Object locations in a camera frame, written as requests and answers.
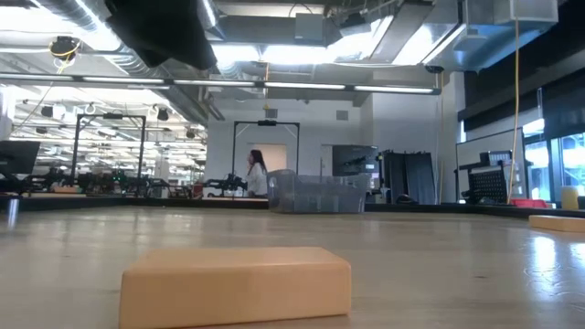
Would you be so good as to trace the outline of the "black computer monitor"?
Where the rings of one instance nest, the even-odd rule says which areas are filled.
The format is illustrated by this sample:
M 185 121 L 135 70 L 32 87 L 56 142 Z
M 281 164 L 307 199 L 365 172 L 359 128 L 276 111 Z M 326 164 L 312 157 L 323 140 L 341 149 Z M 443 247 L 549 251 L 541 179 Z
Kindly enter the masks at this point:
M 39 148 L 40 142 L 0 141 L 0 174 L 31 174 Z

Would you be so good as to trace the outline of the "black perforated cart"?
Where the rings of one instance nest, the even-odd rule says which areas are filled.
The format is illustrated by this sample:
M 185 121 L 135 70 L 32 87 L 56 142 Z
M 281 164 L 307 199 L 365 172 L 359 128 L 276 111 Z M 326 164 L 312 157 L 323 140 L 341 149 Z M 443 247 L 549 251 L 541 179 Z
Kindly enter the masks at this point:
M 460 165 L 463 200 L 472 205 L 507 205 L 513 198 L 525 197 L 523 169 L 512 155 L 512 151 L 481 152 L 478 161 Z

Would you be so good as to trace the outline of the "gray plastic bin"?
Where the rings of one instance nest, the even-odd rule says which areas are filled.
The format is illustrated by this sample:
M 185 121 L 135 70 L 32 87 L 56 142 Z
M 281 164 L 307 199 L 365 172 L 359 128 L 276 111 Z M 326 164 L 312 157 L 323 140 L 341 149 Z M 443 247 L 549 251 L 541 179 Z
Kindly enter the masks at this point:
M 367 175 L 297 175 L 283 169 L 267 174 L 269 210 L 276 213 L 362 213 L 365 209 Z

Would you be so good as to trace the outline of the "long orange block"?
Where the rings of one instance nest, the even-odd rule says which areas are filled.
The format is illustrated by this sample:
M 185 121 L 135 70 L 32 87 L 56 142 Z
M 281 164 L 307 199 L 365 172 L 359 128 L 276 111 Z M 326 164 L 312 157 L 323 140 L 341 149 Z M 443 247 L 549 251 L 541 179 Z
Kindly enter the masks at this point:
M 345 315 L 351 284 L 323 248 L 153 249 L 122 274 L 119 329 Z
M 585 218 L 531 215 L 528 221 L 531 228 L 585 233 Z

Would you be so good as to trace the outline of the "overhead LED light bar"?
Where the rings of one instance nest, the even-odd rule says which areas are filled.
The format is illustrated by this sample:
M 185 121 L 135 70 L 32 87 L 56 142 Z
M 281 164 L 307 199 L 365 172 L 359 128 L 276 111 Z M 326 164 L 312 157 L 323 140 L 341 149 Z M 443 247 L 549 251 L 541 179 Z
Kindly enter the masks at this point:
M 89 84 L 120 84 L 139 86 L 198 86 L 221 88 L 260 88 L 260 89 L 298 89 L 298 90 L 327 90 L 346 92 L 396 93 L 417 95 L 439 95 L 441 89 L 425 87 L 407 87 L 394 85 L 351 85 L 337 83 L 306 83 L 261 80 L 193 80 L 193 79 L 165 79 L 165 78 L 128 78 L 81 76 L 62 74 L 31 74 L 0 72 L 1 81 L 31 81 L 31 82 L 72 82 Z

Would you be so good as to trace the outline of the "black aluminium table frame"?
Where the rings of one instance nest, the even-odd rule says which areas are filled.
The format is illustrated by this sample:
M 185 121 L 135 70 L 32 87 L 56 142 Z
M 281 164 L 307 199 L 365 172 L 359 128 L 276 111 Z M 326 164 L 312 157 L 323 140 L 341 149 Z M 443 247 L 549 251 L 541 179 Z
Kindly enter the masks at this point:
M 22 211 L 48 211 L 82 209 L 95 207 L 195 207 L 267 210 L 265 200 L 189 200 L 127 197 L 21 197 L 0 196 L 0 213 L 10 207 Z M 564 210 L 551 208 L 529 208 L 512 206 L 467 206 L 467 205 L 389 205 L 366 204 L 366 212 L 391 213 L 442 213 L 477 214 L 509 218 L 528 218 L 531 215 L 558 216 L 585 219 L 585 210 Z

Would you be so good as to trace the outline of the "black background station frame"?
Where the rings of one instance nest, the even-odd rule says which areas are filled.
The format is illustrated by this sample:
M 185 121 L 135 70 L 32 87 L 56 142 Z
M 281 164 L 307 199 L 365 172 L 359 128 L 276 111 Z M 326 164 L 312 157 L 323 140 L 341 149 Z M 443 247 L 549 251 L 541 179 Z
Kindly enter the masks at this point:
M 79 142 L 80 142 L 80 132 L 81 128 L 81 120 L 84 118 L 91 118 L 91 120 L 87 123 L 89 124 L 96 118 L 101 118 L 103 120 L 122 120 L 122 119 L 139 119 L 142 121 L 142 125 L 140 126 L 141 132 L 141 140 L 139 146 L 139 159 L 138 159 L 138 169 L 136 173 L 136 179 L 138 181 L 142 178 L 142 168 L 143 168 L 143 159 L 144 159 L 144 142 L 145 142 L 145 135 L 146 135 L 146 121 L 147 117 L 145 115 L 129 115 L 129 114 L 122 114 L 122 113 L 113 113 L 113 112 L 106 112 L 104 114 L 77 114 L 76 126 L 75 126 L 75 135 L 74 135 L 74 144 L 73 144 L 73 154 L 72 154 L 72 163 L 71 163 L 71 170 L 69 176 L 69 184 L 72 186 L 74 185 L 76 172 L 77 172 L 77 157 L 78 157 L 78 150 L 79 150 Z
M 299 122 L 278 122 L 275 120 L 259 120 L 259 121 L 234 121 L 233 122 L 233 135 L 232 135 L 232 154 L 231 154 L 231 171 L 232 175 L 235 175 L 235 157 L 237 151 L 237 141 L 236 139 L 239 137 L 241 133 L 243 133 L 246 129 L 238 130 L 239 124 L 246 124 L 246 125 L 257 125 L 262 127 L 272 127 L 278 125 L 293 125 L 296 127 L 297 133 L 293 136 L 296 139 L 296 163 L 295 163 L 295 173 L 298 174 L 299 172 L 299 151 L 300 151 L 300 135 L 301 135 L 301 124 Z

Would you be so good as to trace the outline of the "person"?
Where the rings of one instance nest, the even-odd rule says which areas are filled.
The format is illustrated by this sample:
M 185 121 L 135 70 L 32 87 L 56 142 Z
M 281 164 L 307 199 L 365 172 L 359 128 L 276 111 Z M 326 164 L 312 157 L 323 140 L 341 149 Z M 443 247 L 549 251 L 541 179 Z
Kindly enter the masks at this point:
M 249 197 L 266 197 L 267 196 L 267 168 L 263 159 L 262 152 L 252 149 L 249 153 L 249 169 L 247 173 L 248 196 Z

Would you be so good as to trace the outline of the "dark curtain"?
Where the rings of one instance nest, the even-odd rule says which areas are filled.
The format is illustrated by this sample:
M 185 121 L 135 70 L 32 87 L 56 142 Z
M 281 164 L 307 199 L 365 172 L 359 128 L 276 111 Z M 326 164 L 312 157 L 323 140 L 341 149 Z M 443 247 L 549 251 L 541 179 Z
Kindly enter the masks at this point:
M 431 153 L 396 153 L 387 150 L 381 156 L 383 186 L 387 189 L 388 203 L 436 203 Z

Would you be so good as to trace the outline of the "yellow cylinder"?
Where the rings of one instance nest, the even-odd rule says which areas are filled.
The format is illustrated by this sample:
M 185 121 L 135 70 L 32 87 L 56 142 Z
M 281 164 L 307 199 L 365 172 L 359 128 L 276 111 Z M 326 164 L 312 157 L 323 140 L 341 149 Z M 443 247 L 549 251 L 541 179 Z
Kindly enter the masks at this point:
M 561 188 L 561 207 L 567 210 L 579 210 L 579 190 L 575 186 Z

